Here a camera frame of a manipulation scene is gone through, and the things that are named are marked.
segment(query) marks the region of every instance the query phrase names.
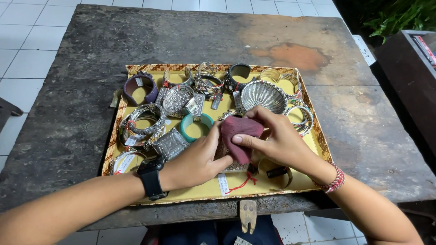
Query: purple leather cuff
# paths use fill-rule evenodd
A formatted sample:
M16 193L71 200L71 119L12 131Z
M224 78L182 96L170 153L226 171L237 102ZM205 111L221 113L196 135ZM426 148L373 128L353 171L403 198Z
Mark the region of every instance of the purple leather cuff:
M136 78L140 78L142 85L138 84L136 81ZM151 88L151 92L145 96L145 103L144 104L150 104L154 103L156 100L158 91L156 83L153 80L153 76L150 73L139 71L137 75L131 76L127 81L124 83L124 94L127 97L127 100L134 104L135 106L138 106L138 102L135 101L135 99L132 97L133 92L139 87L147 86Z

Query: person's right hand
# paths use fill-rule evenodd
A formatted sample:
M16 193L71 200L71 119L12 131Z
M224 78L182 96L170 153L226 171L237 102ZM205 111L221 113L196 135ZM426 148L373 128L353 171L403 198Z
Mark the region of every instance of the person's right hand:
M260 139L237 134L232 138L234 144L257 150L271 161L300 172L309 170L308 162L320 159L307 146L285 115L274 114L258 105L249 110L244 117L258 121L269 129L263 132Z

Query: white tiled floor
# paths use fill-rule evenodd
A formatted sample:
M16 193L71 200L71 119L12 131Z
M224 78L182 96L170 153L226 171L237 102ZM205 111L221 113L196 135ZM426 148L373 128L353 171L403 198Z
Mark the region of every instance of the white tiled floor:
M332 0L0 0L0 97L25 112L22 117L10 117L6 126L10 130L0 133L0 171L42 87L75 6L79 3L292 17L341 17ZM359 36L353 37L368 64L372 64L374 59L368 47ZM363 245L366 242L363 234L348 221L306 217L302 212L275 214L272 217L285 244ZM77 232L58 244L134 245L139 244L145 231L144 227L139 227ZM120 241L111 234L129 238Z

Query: woven bracelet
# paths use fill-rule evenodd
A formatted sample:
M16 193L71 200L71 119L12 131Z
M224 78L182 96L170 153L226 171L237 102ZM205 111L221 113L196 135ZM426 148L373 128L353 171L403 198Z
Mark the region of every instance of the woven bracelet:
M334 181L328 185L320 185L317 182L315 182L314 180L312 180L314 185L320 187L321 189L324 189L325 194L339 189L345 182L344 172L340 168L338 168L334 163L331 163L331 162L328 162L328 163L330 163L336 169L336 178L334 179Z

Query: person's left hand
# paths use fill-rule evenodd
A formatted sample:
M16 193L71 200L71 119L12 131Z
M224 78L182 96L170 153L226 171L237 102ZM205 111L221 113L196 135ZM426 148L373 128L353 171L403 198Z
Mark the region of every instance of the person's left hand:
M220 136L220 122L216 121L207 136L202 136L159 172L163 191L183 189L204 184L232 164L230 155L214 161Z

